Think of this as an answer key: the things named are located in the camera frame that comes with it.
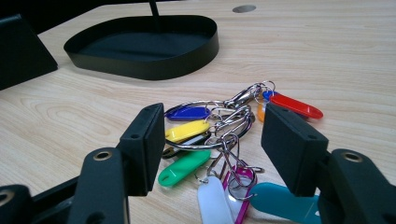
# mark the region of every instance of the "light wood tabletop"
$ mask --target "light wood tabletop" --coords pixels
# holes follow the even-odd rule
[[[256,8],[235,13],[233,8]],[[150,15],[149,4],[98,7],[39,35],[55,72],[0,91],[0,186],[37,195],[79,175],[85,156],[115,147],[147,105],[226,100],[272,80],[289,97],[319,108],[308,122],[330,141],[376,164],[396,185],[396,2],[392,0],[191,0],[158,3],[161,15],[202,15],[218,25],[219,53],[184,77],[146,81],[75,67],[64,43],[102,21]],[[258,104],[251,102],[256,112]],[[241,138],[240,157],[284,185],[261,147],[262,123]],[[170,161],[161,161],[159,172]],[[133,223],[200,223],[193,175],[148,197],[129,199]],[[288,223],[250,207],[245,223]]]

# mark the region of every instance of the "wooden table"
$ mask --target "wooden table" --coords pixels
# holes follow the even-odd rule
[[[256,9],[233,12],[243,5]],[[90,151],[114,147],[144,106],[225,100],[267,79],[323,111],[324,118],[310,124],[329,138],[330,151],[363,153],[396,184],[395,1],[191,0],[158,9],[213,19],[220,44],[213,62],[163,81],[71,63],[63,50],[68,38],[101,21],[150,15],[149,4],[99,7],[41,34],[59,69],[0,91],[0,186],[23,184],[36,195],[79,175]],[[257,104],[250,104],[255,111]],[[261,133],[256,121],[241,139],[241,158],[265,168],[260,182],[283,184],[260,146]],[[159,172],[169,163],[162,161]],[[148,197],[130,198],[132,222],[200,223],[197,188],[193,175],[171,189],[156,182]],[[279,223],[249,208],[245,223],[272,222]]]

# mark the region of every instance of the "teal key tag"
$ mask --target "teal key tag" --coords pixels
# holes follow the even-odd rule
[[[257,210],[305,224],[320,224],[318,196],[296,197],[283,186],[260,183],[250,190],[250,204]]]
[[[209,158],[210,150],[188,152],[186,155],[163,169],[158,176],[158,182],[164,187],[173,186],[207,162]]]
[[[233,224],[233,215],[220,180],[208,176],[198,188],[198,204],[203,224]]]

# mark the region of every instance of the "bunch of key tags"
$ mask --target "bunch of key tags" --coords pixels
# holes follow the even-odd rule
[[[259,193],[252,194],[251,190],[257,187],[257,174],[264,170],[239,158],[239,139],[255,121],[248,104],[253,100],[259,103],[261,121],[266,104],[280,102],[301,109],[301,105],[295,103],[297,101],[290,102],[292,99],[276,92],[274,82],[264,81],[247,87],[229,100],[192,101],[164,113],[176,126],[165,131],[168,147],[163,151],[163,159],[177,159],[162,170],[158,181],[164,187],[172,187],[186,176],[195,174],[200,182],[198,202],[205,224],[242,223],[252,199],[260,200]],[[209,160],[213,161],[205,167],[205,177],[198,176],[196,171]],[[254,207],[261,210],[262,205]]]

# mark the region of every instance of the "wood grain surface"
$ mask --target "wood grain surface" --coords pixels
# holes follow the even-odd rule
[[[234,13],[253,5],[255,10]],[[202,69],[146,81],[75,67],[63,49],[102,21],[150,15],[149,4],[96,8],[39,37],[55,72],[0,91],[0,186],[23,184],[33,195],[79,175],[84,157],[114,147],[137,113],[164,103],[226,100],[256,82],[324,113],[309,123],[329,150],[370,157],[396,185],[396,2],[391,0],[192,0],[158,3],[161,15],[202,15],[218,25],[219,54]],[[256,111],[257,103],[250,103]],[[283,184],[260,146],[256,121],[241,139],[241,158],[266,170],[259,181]],[[170,161],[162,161],[159,172]],[[200,223],[194,176],[172,188],[158,182],[130,198],[133,223]],[[250,207],[245,223],[289,223]]]

